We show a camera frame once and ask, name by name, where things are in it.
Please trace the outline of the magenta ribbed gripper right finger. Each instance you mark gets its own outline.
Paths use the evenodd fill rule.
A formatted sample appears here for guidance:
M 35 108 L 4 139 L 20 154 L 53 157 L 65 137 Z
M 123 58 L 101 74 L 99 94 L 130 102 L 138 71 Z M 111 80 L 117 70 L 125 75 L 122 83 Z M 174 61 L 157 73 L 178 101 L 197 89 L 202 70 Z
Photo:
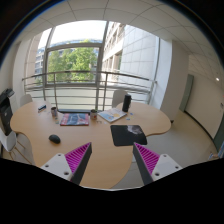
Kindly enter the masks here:
M 159 155 L 138 143 L 133 145 L 133 155 L 145 185 L 182 169 L 168 154 Z

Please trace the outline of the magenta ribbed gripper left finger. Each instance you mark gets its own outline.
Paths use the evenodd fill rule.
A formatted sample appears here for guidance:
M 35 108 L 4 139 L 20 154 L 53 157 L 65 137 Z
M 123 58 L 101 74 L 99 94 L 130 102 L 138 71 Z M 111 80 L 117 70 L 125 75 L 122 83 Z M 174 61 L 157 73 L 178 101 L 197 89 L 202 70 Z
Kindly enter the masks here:
M 86 143 L 66 154 L 57 153 L 42 169 L 79 185 L 92 154 L 92 144 Z

